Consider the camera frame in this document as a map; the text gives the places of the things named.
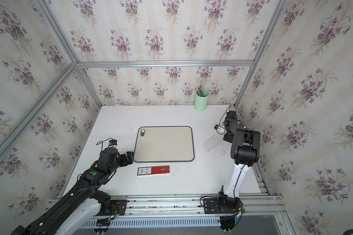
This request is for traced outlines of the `white ceramic knife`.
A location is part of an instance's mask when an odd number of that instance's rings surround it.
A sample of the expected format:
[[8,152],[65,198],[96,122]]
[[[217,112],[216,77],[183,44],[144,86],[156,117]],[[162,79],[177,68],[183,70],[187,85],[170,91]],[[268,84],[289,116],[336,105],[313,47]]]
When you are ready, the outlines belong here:
[[216,145],[218,145],[220,142],[223,141],[223,136],[220,135],[219,133],[214,134],[212,137],[210,137],[204,144],[204,148],[206,152],[209,152],[212,148],[214,148]]

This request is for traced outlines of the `beige green-rimmed cutting board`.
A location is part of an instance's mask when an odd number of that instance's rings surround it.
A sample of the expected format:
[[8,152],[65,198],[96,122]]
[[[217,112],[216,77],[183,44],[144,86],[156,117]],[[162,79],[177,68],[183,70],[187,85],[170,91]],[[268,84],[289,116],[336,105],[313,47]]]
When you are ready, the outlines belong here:
[[138,129],[134,149],[137,163],[191,162],[195,159],[189,126],[143,126]]

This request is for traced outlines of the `red rectangular box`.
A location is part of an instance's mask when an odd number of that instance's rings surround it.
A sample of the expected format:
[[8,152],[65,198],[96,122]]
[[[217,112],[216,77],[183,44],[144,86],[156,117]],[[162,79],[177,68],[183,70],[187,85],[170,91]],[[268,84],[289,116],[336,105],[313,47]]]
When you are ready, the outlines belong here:
[[139,167],[137,170],[137,176],[151,176],[151,175],[164,175],[170,174],[170,166],[149,166]]

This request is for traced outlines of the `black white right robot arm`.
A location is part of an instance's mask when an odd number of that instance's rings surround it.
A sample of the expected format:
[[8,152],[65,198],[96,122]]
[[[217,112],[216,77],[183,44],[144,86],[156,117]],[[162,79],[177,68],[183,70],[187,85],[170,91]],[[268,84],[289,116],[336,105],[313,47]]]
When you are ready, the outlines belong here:
[[224,127],[224,141],[231,143],[230,158],[233,164],[222,190],[225,195],[236,198],[247,171],[259,161],[261,134],[235,118],[226,118]]

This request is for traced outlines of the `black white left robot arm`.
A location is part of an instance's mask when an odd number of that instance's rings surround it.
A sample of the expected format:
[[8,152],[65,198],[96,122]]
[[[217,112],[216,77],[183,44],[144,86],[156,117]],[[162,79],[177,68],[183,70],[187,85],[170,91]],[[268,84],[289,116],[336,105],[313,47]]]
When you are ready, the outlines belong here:
[[99,188],[109,182],[116,170],[133,164],[133,152],[120,154],[114,147],[100,152],[100,157],[74,186],[49,210],[27,227],[18,226],[14,235],[71,235],[91,217],[116,213],[111,195]]

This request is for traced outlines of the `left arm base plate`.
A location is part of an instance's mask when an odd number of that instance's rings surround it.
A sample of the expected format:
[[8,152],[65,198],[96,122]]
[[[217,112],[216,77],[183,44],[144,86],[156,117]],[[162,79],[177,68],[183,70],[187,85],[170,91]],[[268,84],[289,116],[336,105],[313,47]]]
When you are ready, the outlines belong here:
[[100,203],[97,200],[94,200],[94,202],[95,202],[94,206],[96,206],[97,209],[94,209],[96,213],[93,214],[93,216],[125,215],[127,200],[114,199],[114,200],[111,200],[110,203],[108,201]]

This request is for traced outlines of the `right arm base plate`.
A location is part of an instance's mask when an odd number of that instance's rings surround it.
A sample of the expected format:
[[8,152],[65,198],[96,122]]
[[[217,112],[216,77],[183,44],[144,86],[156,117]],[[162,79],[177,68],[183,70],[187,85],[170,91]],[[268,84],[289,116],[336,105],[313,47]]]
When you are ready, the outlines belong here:
[[234,203],[219,202],[217,198],[205,197],[200,199],[205,214],[234,214],[243,209],[243,202],[236,198]]

